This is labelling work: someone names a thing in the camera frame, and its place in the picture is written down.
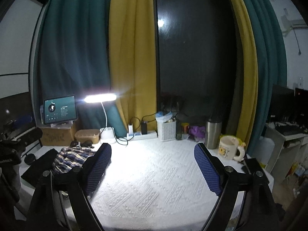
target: keyboard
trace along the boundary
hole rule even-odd
[[[275,129],[284,136],[296,135],[303,132],[300,127],[291,125],[276,126]]]

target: plaid shirt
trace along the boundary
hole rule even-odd
[[[75,166],[82,166],[94,154],[94,150],[86,147],[64,147],[53,161],[53,170],[56,174],[66,173]]]

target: woven plastic basket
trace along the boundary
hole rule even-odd
[[[174,140],[176,137],[177,122],[157,123],[158,139],[160,141]]]

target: white desk lamp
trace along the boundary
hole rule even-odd
[[[112,127],[107,127],[107,114],[106,114],[106,110],[105,107],[103,105],[103,102],[111,102],[111,101],[115,101],[116,100],[116,94],[98,94],[98,95],[89,95],[87,96],[84,101],[86,103],[96,103],[96,102],[100,102],[104,113],[105,113],[105,117],[106,117],[106,126],[104,128],[100,129],[100,139],[101,139],[101,143],[115,143],[116,142],[116,138],[113,134],[113,128]]]

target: white power strip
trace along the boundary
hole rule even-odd
[[[134,134],[127,133],[127,140],[137,141],[137,140],[147,140],[147,139],[157,138],[156,131],[148,131],[146,135],[142,135],[141,132],[135,132],[134,137],[133,137],[133,135]]]

